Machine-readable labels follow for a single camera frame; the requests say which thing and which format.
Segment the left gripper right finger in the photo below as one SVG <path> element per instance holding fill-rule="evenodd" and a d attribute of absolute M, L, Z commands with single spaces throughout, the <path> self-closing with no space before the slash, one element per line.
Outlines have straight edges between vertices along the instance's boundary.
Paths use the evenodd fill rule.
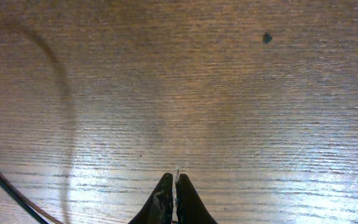
<path fill-rule="evenodd" d="M 209 214 L 190 178 L 180 174 L 175 182 L 179 224 L 218 224 Z"/>

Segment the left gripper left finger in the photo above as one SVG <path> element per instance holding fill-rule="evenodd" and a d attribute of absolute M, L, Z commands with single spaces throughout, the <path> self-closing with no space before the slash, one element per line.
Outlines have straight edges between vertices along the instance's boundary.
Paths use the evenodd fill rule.
<path fill-rule="evenodd" d="M 165 173 L 144 206 L 129 224 L 171 224 L 173 216 L 173 174 Z"/>

